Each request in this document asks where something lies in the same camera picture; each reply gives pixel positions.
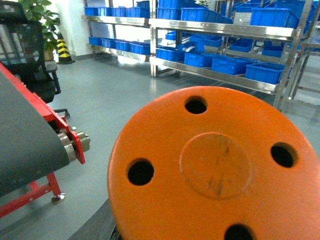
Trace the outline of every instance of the gray floor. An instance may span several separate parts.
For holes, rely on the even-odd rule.
[[[311,58],[304,76],[306,85],[319,86],[319,58]],[[51,194],[0,219],[1,240],[67,240],[108,198],[107,167],[113,144],[130,117],[151,100],[170,91],[197,85],[218,85],[216,81],[182,74],[180,78],[152,78],[148,63],[119,63],[116,57],[77,61],[58,69],[62,93],[50,104],[67,107],[70,126],[91,137],[86,164],[73,162],[56,172],[66,200],[52,205]],[[267,102],[273,97],[233,87]],[[306,97],[317,101],[314,95]],[[320,155],[319,111],[288,104],[284,112],[305,134]],[[27,190],[19,189],[0,198],[0,204]]]

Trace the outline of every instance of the yellow and black striped cone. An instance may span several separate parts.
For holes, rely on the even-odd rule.
[[[62,36],[61,32],[58,32],[58,55],[59,55],[59,62],[58,64],[72,64],[75,61],[72,60],[67,44],[64,40],[64,37]]]

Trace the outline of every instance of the blue plastic bin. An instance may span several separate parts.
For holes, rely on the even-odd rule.
[[[113,17],[125,17],[126,16],[126,8],[124,6],[120,7],[111,7],[112,16]]]
[[[181,8],[182,21],[221,23],[222,16],[216,11],[203,7]]]
[[[262,55],[273,56],[280,58],[284,49],[285,43],[281,42],[280,45],[273,44],[271,41],[267,41],[264,44]]]
[[[112,16],[112,9],[111,7],[97,7],[98,16]]]
[[[211,67],[212,59],[216,56],[218,55],[213,53],[186,52],[184,54],[184,64],[198,68],[207,68]]]
[[[183,32],[182,33],[182,37],[183,38],[188,37],[190,35],[191,34],[187,33],[187,32]],[[165,35],[165,39],[167,39],[167,40],[176,40],[176,38],[177,38],[177,32],[176,31],[170,31]]]
[[[157,47],[156,57],[173,62],[183,62],[185,59],[185,52],[177,50],[174,47]]]
[[[290,9],[290,11],[298,18],[301,17],[302,11],[305,6],[305,1],[293,0],[293,1],[283,1],[279,0],[274,3],[274,6],[279,9]],[[308,21],[312,21],[313,16],[315,15],[316,8],[312,4],[310,13],[308,16]]]
[[[156,16],[158,19],[180,20],[181,10],[175,8],[157,8]]]
[[[230,75],[244,74],[246,72],[247,65],[258,62],[257,60],[249,58],[223,57],[214,57],[212,59],[212,71]]]
[[[150,9],[150,1],[137,1],[136,6],[143,9]]]
[[[129,7],[126,10],[126,17],[129,18],[150,18],[150,9],[149,8],[142,8],[139,6]]]
[[[130,42],[125,40],[115,40],[115,49],[130,52]]]
[[[141,55],[150,55],[150,43],[138,41],[130,42],[130,52]]]
[[[243,3],[235,7],[237,13],[251,13],[252,8],[259,8],[260,3]]]
[[[222,36],[210,36],[204,40],[204,45],[210,47],[220,47],[222,43]]]
[[[252,39],[241,38],[235,41],[234,43],[232,43],[230,46],[230,49],[234,51],[248,53],[251,50],[252,43],[253,43]]]
[[[158,0],[158,7],[162,9],[192,8],[194,0]]]
[[[296,28],[299,18],[287,8],[253,8],[250,25]]]
[[[246,66],[245,78],[269,84],[278,84],[285,65],[264,62]]]
[[[100,37],[90,36],[89,37],[89,44],[97,45],[97,46],[101,45]]]
[[[101,46],[105,48],[110,48],[110,49],[116,48],[115,39],[101,37],[100,40],[101,40]]]
[[[96,7],[85,6],[84,15],[86,16],[98,16],[98,9]]]

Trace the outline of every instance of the potted plant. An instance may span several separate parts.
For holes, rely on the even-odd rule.
[[[48,0],[18,0],[22,4],[28,20],[39,21],[42,25],[44,38],[44,59],[54,59],[53,51],[57,47],[57,26],[60,24],[59,14],[47,10],[52,2]]]

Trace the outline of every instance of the hole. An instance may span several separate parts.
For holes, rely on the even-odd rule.
[[[187,99],[185,109],[192,114],[202,114],[207,110],[207,102],[201,96],[192,96]]]
[[[282,167],[291,168],[295,164],[296,151],[288,144],[279,142],[271,147],[273,160]]]
[[[136,186],[143,186],[151,181],[154,172],[154,167],[147,159],[139,158],[130,166],[127,175],[130,183]]]
[[[227,229],[224,240],[254,240],[254,238],[246,226],[235,224]]]

